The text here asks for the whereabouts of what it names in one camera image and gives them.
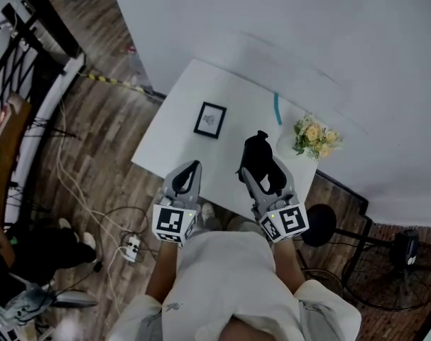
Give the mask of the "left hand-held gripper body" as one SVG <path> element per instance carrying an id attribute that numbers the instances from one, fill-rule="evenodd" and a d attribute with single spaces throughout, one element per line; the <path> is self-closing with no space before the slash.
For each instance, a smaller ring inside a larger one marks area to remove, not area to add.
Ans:
<path id="1" fill-rule="evenodd" d="M 190 238 L 200 212 L 199 193 L 198 188 L 187 193 L 177 193 L 171 187 L 160 189 L 152 219 L 152 233 L 157 239 L 181 247 Z"/>

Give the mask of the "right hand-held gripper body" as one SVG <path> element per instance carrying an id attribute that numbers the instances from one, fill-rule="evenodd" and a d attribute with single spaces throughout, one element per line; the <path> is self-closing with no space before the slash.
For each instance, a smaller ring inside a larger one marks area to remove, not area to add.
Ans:
<path id="1" fill-rule="evenodd" d="M 273 243 L 296 237 L 310 228 L 305 206 L 294 190 L 284 190 L 281 195 L 256 195 L 251 211 Z"/>

